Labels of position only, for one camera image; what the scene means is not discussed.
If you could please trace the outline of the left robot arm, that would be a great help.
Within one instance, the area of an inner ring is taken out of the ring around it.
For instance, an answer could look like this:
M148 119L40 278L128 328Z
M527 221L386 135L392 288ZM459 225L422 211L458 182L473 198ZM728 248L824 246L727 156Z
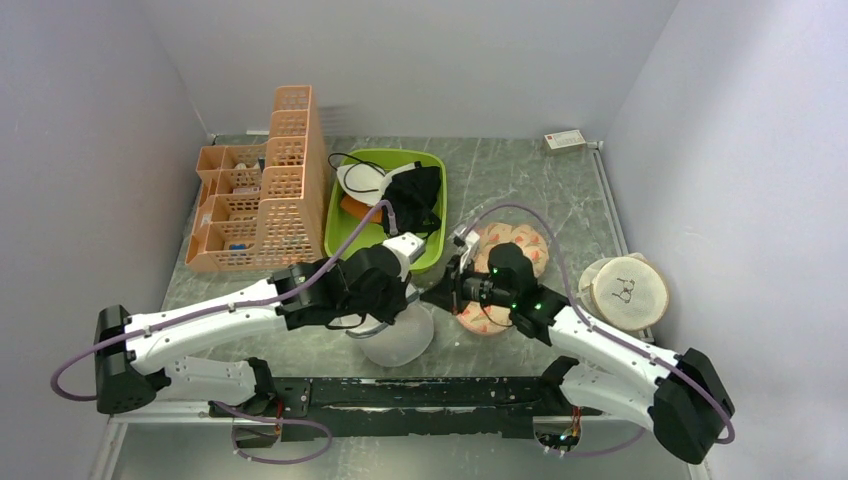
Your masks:
M196 352L302 327L342 330L364 319L393 324L408 305L405 254L376 245L326 273L323 264L297 263L237 292L171 311L101 310L95 340L110 344L95 355L97 411L120 414L156 398L187 398L240 405L254 416L268 413L277 388L265 361L208 361Z

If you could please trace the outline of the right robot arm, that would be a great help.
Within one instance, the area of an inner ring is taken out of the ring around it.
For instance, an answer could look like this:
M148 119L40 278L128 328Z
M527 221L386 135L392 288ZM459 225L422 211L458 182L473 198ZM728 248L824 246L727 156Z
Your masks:
M471 302L503 307L518 332L562 352L563 372L539 389L550 413L575 406L611 414L651 431L670 454L693 465L735 438L735 407L706 354L651 346L594 319L540 284L513 243L491 251L485 272L453 256L421 299L454 314Z

